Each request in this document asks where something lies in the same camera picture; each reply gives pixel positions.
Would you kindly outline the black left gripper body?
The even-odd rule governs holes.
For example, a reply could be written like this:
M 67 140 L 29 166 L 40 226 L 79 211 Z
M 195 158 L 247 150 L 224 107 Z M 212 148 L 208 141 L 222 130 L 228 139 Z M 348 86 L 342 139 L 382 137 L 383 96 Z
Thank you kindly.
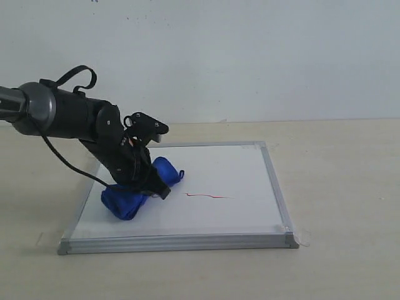
M 77 136 L 79 142 L 109 171 L 121 186 L 146 188 L 152 166 L 147 145 L 130 138 L 120 121 L 96 121 Z

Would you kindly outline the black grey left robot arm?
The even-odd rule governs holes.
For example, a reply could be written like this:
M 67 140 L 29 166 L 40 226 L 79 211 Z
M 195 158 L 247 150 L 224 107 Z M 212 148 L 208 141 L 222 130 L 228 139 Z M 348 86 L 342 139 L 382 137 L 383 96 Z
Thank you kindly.
M 143 112 L 121 117 L 119 108 L 53 82 L 1 88 L 1 120 L 27 136 L 77 139 L 110 173 L 116 190 L 165 199 L 170 188 L 153 166 L 147 145 L 169 128 Z

